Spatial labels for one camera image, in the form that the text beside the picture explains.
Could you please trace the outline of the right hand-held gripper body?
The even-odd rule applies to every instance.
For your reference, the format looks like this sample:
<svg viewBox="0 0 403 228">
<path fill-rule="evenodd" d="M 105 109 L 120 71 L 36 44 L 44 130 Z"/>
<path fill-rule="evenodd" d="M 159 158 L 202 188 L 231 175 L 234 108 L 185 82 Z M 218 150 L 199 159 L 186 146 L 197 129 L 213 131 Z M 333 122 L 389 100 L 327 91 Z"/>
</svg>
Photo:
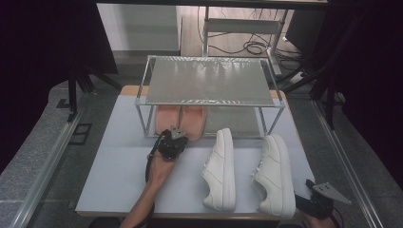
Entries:
<svg viewBox="0 0 403 228">
<path fill-rule="evenodd" d="M 317 219 L 326 219 L 332 215 L 334 200 L 351 204 L 352 202 L 337 191 L 329 182 L 316 184 L 309 199 L 295 195 L 296 208 Z"/>
</svg>

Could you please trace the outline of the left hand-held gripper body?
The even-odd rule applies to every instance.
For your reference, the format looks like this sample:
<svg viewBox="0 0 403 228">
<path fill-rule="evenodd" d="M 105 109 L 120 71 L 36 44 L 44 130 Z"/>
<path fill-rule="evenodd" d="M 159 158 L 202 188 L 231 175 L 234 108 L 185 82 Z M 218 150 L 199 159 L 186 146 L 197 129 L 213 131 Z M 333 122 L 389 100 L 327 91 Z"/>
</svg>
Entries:
<svg viewBox="0 0 403 228">
<path fill-rule="evenodd" d="M 158 151 L 165 160 L 176 160 L 188 143 L 188 138 L 176 126 L 171 125 L 169 129 L 160 134 Z"/>
</svg>

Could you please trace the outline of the white sneaker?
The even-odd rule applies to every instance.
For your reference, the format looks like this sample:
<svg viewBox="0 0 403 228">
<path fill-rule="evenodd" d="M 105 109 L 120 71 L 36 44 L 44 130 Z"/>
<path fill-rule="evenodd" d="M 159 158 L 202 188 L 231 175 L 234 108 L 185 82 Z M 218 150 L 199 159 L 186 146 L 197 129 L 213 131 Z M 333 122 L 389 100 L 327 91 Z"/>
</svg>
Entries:
<svg viewBox="0 0 403 228">
<path fill-rule="evenodd" d="M 234 212 L 236 209 L 235 155 L 229 128 L 216 134 L 216 143 L 201 172 L 209 187 L 202 204 L 216 211 Z"/>
<path fill-rule="evenodd" d="M 253 179 L 265 193 L 258 207 L 261 213 L 282 219 L 294 216 L 296 198 L 291 164 L 287 146 L 280 135 L 271 134 L 263 138 L 262 155 Z"/>
</svg>

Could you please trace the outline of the metal shoe rack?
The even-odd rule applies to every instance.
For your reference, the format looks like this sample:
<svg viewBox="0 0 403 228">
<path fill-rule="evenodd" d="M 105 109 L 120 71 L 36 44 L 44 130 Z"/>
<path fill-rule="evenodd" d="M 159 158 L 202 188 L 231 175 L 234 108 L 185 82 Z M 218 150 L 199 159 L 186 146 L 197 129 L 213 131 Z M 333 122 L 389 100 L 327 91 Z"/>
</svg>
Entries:
<svg viewBox="0 0 403 228">
<path fill-rule="evenodd" d="M 135 105 L 143 132 L 154 137 L 160 105 L 207 109 L 204 137 L 222 128 L 235 138 L 273 132 L 285 107 L 265 58 L 150 56 Z"/>
</svg>

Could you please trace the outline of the person's right hand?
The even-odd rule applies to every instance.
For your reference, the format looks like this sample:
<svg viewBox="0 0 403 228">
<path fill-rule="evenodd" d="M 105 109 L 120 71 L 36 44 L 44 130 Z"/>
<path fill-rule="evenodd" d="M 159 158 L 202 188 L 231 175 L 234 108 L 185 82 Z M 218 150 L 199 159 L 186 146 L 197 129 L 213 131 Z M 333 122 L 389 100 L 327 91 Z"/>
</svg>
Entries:
<svg viewBox="0 0 403 228">
<path fill-rule="evenodd" d="M 306 213 L 303 213 L 303 216 L 306 218 L 311 228 L 336 228 L 330 218 L 318 219 Z"/>
</svg>

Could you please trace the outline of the person's left hand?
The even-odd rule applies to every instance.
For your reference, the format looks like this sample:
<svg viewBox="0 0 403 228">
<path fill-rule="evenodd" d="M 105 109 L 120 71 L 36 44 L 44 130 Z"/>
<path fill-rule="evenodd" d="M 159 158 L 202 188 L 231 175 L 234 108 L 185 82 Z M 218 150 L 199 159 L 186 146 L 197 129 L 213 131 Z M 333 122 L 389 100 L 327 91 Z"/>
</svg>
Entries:
<svg viewBox="0 0 403 228">
<path fill-rule="evenodd" d="M 159 153 L 153 155 L 148 173 L 148 182 L 154 185 L 162 185 L 168 179 L 175 165 L 176 160 L 166 160 Z"/>
</svg>

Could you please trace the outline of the white cabinet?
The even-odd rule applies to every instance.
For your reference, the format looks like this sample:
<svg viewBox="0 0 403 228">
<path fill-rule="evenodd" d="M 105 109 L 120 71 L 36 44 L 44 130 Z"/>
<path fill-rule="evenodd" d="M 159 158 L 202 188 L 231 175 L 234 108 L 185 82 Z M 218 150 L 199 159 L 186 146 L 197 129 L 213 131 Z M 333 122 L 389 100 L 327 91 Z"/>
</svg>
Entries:
<svg viewBox="0 0 403 228">
<path fill-rule="evenodd" d="M 98 4 L 113 51 L 179 51 L 182 18 L 175 6 Z"/>
</svg>

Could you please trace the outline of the dark box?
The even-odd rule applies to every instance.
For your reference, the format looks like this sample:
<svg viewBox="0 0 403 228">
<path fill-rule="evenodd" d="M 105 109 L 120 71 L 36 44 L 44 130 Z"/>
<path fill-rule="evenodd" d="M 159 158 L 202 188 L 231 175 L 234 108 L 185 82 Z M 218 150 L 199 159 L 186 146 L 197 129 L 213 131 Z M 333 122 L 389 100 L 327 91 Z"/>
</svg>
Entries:
<svg viewBox="0 0 403 228">
<path fill-rule="evenodd" d="M 325 12 L 321 10 L 296 9 L 285 38 L 303 55 L 313 54 L 324 17 Z"/>
</svg>

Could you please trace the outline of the metal floor rail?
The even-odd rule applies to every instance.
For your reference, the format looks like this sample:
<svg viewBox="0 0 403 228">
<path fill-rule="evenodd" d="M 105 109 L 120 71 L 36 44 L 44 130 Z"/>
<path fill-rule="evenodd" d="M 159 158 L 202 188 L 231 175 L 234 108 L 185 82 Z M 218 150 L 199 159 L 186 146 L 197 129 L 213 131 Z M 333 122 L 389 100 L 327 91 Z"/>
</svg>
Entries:
<svg viewBox="0 0 403 228">
<path fill-rule="evenodd" d="M 36 176 L 25 199 L 15 214 L 15 217 L 12 220 L 9 228 L 26 228 L 28 226 L 29 221 L 34 214 L 40 199 L 43 197 L 48 187 L 48 183 L 50 182 L 60 159 L 64 155 L 64 151 L 70 141 L 70 138 L 83 114 L 83 111 L 78 111 L 76 114 L 72 114 L 71 118 L 64 125 L 64 128 L 62 129 L 55 144 L 48 152 L 48 156 L 43 166 L 38 172 L 38 175 Z"/>
<path fill-rule="evenodd" d="M 352 188 L 355 195 L 357 204 L 359 205 L 364 218 L 367 220 L 370 228 L 384 228 L 378 213 L 376 212 L 374 205 L 364 189 L 358 175 L 356 174 L 347 154 L 336 134 L 336 132 L 328 125 L 325 112 L 319 101 L 311 101 L 311 104 L 317 114 L 321 126 L 324 129 L 325 135 L 328 138 L 330 145 L 336 155 L 337 161 L 343 170 L 343 173 Z"/>
</svg>

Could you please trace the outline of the white desk frame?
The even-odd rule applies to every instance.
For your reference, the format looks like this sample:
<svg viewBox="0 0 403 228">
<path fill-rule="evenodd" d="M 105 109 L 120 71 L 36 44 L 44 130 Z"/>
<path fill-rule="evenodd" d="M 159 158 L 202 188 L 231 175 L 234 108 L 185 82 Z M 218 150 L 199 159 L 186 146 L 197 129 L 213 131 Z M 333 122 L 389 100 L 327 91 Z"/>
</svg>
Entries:
<svg viewBox="0 0 403 228">
<path fill-rule="evenodd" d="M 284 28 L 287 14 L 288 10 L 286 9 L 279 19 L 274 17 L 273 20 L 213 18 L 209 16 L 209 8 L 206 7 L 201 34 L 202 55 L 208 55 L 208 39 L 211 32 L 271 35 L 272 40 L 267 45 L 265 52 L 275 75 L 279 77 L 282 72 L 276 57 L 276 48 L 278 47 L 278 41 Z"/>
</svg>

